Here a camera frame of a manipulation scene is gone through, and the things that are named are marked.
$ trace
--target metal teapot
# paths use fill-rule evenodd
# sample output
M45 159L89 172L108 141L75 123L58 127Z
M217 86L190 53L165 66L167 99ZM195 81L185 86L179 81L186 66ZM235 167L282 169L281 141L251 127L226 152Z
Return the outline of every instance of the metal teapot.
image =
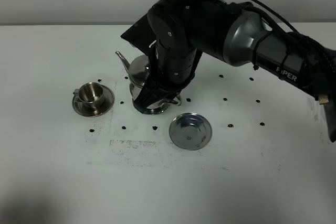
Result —
M131 64L125 59L121 52L117 51L115 53L120 58L123 63L128 77L131 81L130 92L133 101L138 97L142 87L144 86L146 79L149 75L149 61L148 56L141 55L136 57ZM162 99L156 103L151 104L143 112L144 114L160 114L164 112L168 107L173 105L181 105L181 97L177 95L174 100Z

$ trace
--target teapot lid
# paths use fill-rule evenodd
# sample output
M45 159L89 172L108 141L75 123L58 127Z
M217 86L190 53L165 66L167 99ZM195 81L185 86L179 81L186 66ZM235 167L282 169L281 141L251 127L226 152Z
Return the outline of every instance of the teapot lid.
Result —
M148 56L141 55L136 57L130 64L128 75L133 84L143 87L149 75Z

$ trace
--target teapot spout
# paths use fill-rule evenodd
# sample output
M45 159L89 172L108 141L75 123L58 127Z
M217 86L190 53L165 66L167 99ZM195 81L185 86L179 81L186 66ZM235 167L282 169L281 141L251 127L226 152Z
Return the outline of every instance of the teapot spout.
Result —
M125 59L124 55L121 54L121 52L116 51L115 53L116 55L118 55L119 59L121 60L122 64L124 65L126 72L128 73L128 70L130 68L130 64L128 63L128 61Z

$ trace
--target stainless steel plate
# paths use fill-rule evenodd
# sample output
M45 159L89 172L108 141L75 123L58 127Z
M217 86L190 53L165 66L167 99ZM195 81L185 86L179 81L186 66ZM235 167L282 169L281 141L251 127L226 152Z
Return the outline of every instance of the stainless steel plate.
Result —
M207 145L212 137L212 128L203 116L185 113L171 122L169 136L178 147L194 151Z
M114 95L113 92L106 86L101 85L104 89L105 100L102 105L96 109L90 109L83 106L83 103L79 101L78 96L74 96L72 99L73 109L82 116L95 117L100 116L108 112L114 104Z

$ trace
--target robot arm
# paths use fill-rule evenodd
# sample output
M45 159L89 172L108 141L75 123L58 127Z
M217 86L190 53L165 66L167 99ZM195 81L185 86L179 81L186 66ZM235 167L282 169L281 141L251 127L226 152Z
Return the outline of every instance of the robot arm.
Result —
M232 66L252 62L255 70L262 67L315 97L324 104L329 136L336 141L335 51L296 30L284 32L250 2L159 0L122 38L149 57L149 78L134 101L139 111L174 98L193 79L205 52Z

